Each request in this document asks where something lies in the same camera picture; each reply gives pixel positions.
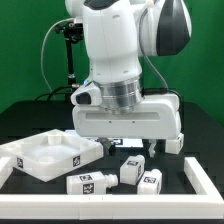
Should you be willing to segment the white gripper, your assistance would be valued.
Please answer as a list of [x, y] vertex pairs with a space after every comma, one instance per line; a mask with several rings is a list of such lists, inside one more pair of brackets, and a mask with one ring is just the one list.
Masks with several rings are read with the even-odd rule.
[[72, 111], [76, 132], [82, 137], [105, 137], [99, 142], [104, 153], [116, 154], [108, 138], [149, 140], [150, 158], [154, 158], [157, 140], [175, 139], [181, 132], [179, 99], [175, 94], [146, 95], [130, 113], [112, 114], [100, 106], [77, 105]]

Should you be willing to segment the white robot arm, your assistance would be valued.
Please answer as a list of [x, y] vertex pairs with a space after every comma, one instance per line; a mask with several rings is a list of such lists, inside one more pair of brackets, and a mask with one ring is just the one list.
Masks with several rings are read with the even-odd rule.
[[192, 25], [183, 0], [65, 0], [84, 30], [90, 60], [87, 80], [71, 96], [73, 122], [83, 137], [165, 142], [165, 151], [183, 147], [180, 100], [168, 89], [141, 84], [141, 56], [178, 54]]

